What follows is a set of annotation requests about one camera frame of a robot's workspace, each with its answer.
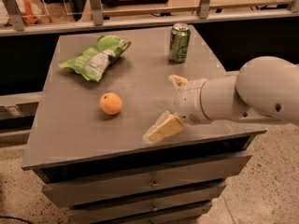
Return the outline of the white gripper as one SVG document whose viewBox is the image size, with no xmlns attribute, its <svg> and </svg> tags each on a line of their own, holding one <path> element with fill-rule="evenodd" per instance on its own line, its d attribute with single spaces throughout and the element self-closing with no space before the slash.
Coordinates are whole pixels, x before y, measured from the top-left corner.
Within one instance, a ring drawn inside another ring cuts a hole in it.
<svg viewBox="0 0 299 224">
<path fill-rule="evenodd" d="M 147 143 L 157 143 L 166 137 L 180 133 L 185 129 L 186 123 L 199 125 L 211 122 L 201 104 L 201 93 L 206 79 L 201 78 L 188 82 L 185 77 L 170 75 L 169 80 L 178 91 L 174 102 L 177 113 L 163 112 L 143 135 L 143 140 Z"/>
</svg>

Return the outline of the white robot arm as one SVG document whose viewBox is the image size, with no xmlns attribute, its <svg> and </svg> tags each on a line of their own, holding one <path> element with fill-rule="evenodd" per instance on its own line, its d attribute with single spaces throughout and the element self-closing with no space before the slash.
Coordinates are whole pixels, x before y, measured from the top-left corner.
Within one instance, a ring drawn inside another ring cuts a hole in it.
<svg viewBox="0 0 299 224">
<path fill-rule="evenodd" d="M 144 134 L 147 143 L 160 142 L 187 125 L 221 119 L 299 125 L 299 66 L 278 57 L 254 58 L 234 76 L 187 80 L 171 75 L 169 79 L 178 91 L 175 112 L 163 112 Z"/>
</svg>

